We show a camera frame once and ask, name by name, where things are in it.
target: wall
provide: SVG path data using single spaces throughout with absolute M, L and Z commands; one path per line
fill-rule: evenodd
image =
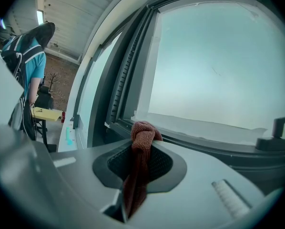
M 67 101 L 71 92 L 71 86 L 75 79 L 78 65 L 46 54 L 45 85 L 50 86 L 51 74 L 57 73 L 57 82 L 52 85 L 51 95 L 53 97 L 54 109 L 66 111 Z

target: ceiling light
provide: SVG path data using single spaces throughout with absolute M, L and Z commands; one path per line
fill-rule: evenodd
M 5 26 L 5 23 L 4 23 L 4 20 L 1 19 L 0 20 L 0 26 L 5 30 L 6 29 L 6 26 Z
M 38 24 L 41 25 L 44 23 L 44 16 L 42 10 L 37 10 Z

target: red cloth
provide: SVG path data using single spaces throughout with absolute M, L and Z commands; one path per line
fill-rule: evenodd
M 133 167 L 123 184 L 123 198 L 128 218 L 135 213 L 147 196 L 148 162 L 152 141 L 162 141 L 160 132 L 149 122 L 138 121 L 132 126 Z

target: table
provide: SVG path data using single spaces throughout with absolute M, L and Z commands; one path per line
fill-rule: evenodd
M 53 149 L 56 149 L 56 145 L 47 144 L 46 137 L 46 121 L 57 121 L 59 117 L 62 115 L 62 111 L 44 109 L 39 107 L 31 108 L 31 115 L 33 118 L 42 120 L 42 138 L 43 143 L 47 147 L 49 152 L 54 152 Z

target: person's arm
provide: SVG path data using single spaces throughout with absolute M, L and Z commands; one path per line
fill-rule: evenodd
M 44 77 L 44 71 L 45 71 L 45 64 L 46 64 L 46 56 L 44 53 L 37 56 L 38 57 L 38 66 L 34 69 L 31 81 L 30 81 L 30 87 L 29 87 L 29 104 L 32 105 L 37 98 L 37 92 L 39 88 L 39 84 L 41 79 Z
M 30 81 L 29 105 L 32 105 L 36 101 L 40 81 L 41 78 L 32 78 Z

